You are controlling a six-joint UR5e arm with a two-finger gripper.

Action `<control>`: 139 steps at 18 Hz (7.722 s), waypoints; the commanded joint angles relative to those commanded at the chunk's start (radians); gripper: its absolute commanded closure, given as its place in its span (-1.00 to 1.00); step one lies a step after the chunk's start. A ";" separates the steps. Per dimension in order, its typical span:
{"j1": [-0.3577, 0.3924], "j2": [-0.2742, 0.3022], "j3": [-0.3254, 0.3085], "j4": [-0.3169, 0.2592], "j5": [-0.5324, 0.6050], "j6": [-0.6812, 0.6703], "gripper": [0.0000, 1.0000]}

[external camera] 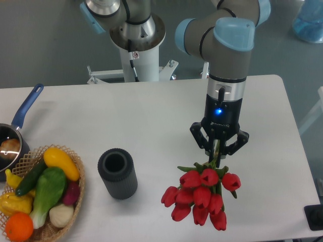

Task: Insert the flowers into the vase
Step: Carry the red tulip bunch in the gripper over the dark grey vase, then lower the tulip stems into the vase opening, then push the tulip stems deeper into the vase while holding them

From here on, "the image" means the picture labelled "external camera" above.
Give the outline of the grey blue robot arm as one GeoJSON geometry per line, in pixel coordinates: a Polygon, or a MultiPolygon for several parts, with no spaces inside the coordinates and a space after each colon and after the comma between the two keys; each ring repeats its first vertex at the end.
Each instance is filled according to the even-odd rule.
{"type": "MultiPolygon", "coordinates": [[[[257,26],[271,13],[269,1],[216,1],[203,19],[183,20],[175,31],[182,52],[209,64],[205,112],[190,131],[210,160],[234,154],[248,142],[239,126],[240,109],[257,26]]],[[[119,49],[126,82],[161,80],[159,46],[165,25],[150,1],[83,1],[86,20],[108,32],[119,49]]]]}

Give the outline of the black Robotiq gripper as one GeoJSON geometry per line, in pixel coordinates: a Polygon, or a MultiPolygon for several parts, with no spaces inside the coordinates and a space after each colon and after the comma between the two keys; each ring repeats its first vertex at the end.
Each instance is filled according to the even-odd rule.
{"type": "Polygon", "coordinates": [[[194,122],[190,127],[198,147],[204,149],[207,156],[210,155],[209,143],[203,135],[203,127],[208,137],[220,139],[223,134],[225,137],[223,158],[227,155],[233,155],[242,148],[249,140],[249,134],[240,130],[239,117],[242,105],[242,98],[234,101],[225,100],[225,87],[219,89],[220,96],[218,99],[207,94],[205,103],[204,118],[201,123],[194,122]],[[237,140],[227,146],[227,139],[237,134],[237,140]]]}

